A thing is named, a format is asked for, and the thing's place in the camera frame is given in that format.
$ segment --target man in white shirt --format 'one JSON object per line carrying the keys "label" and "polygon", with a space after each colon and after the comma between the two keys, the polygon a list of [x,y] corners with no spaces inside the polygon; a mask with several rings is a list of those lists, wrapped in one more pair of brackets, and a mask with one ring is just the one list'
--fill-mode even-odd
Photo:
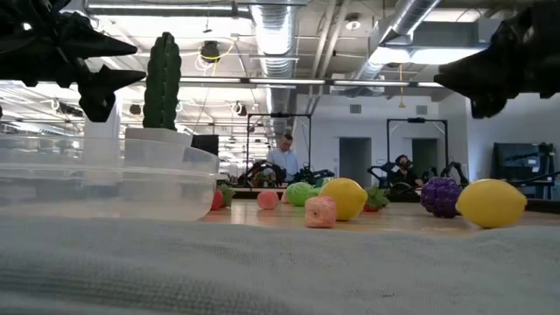
{"label": "man in white shirt", "polygon": [[285,182],[293,181],[294,175],[298,172],[298,159],[294,152],[290,150],[292,140],[291,135],[283,135],[278,147],[270,151],[267,156],[267,161],[286,170]]}

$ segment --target ventilation duct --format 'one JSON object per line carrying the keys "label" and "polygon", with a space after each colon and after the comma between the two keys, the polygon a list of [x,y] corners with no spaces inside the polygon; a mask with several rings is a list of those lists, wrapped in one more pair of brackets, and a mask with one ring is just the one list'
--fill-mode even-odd
{"label": "ventilation duct", "polygon": [[[424,19],[430,14],[439,3],[440,0],[399,0],[395,6],[395,13],[388,17],[388,21],[379,21],[372,30],[371,45],[374,46],[371,56],[364,62],[357,71],[353,79],[360,81],[371,81],[375,79],[377,74],[383,69],[385,64],[375,63],[375,49],[390,40],[397,39],[402,36],[410,35]],[[346,96],[356,96],[361,87],[354,87],[344,91],[342,94]],[[365,91],[365,95],[371,95],[375,92],[374,88]]]}
{"label": "ventilation duct", "polygon": [[[252,5],[255,39],[259,53],[269,56],[291,55],[294,46],[296,8],[286,5]],[[262,75],[270,78],[290,78],[294,74],[294,60],[261,59]],[[270,113],[294,113],[293,93],[286,88],[267,88],[267,108]],[[284,133],[284,124],[272,121],[275,135]]]}

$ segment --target green leafy toy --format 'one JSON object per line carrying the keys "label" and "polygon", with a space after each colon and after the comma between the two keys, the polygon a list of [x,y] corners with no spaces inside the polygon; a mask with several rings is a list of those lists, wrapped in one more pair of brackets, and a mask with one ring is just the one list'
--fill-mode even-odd
{"label": "green leafy toy", "polygon": [[367,201],[364,206],[366,212],[377,212],[389,204],[389,200],[385,197],[385,190],[380,189],[379,186],[373,186],[366,190]]}
{"label": "green leafy toy", "polygon": [[165,32],[150,51],[146,92],[143,95],[143,127],[175,129],[181,80],[181,57],[175,38]]}
{"label": "green leafy toy", "polygon": [[222,207],[231,207],[231,201],[234,198],[235,192],[226,184],[221,184],[218,186],[218,189],[221,190],[221,193],[224,195],[224,201],[222,203]]}

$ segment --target purple grapes toy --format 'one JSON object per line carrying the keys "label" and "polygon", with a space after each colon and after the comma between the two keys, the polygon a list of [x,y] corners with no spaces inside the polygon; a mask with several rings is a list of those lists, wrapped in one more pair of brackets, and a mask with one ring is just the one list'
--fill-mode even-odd
{"label": "purple grapes toy", "polygon": [[420,202],[437,218],[454,218],[458,214],[455,204],[460,194],[461,186],[453,178],[431,178],[422,187]]}

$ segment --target door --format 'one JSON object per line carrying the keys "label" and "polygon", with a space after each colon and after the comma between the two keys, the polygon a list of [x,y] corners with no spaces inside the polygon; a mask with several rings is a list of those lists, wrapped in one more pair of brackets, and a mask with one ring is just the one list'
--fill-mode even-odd
{"label": "door", "polygon": [[438,168],[438,140],[437,139],[412,139],[412,167],[415,174],[420,177],[430,167]]}
{"label": "door", "polygon": [[353,179],[360,186],[371,186],[371,138],[342,137],[339,141],[339,176]]}

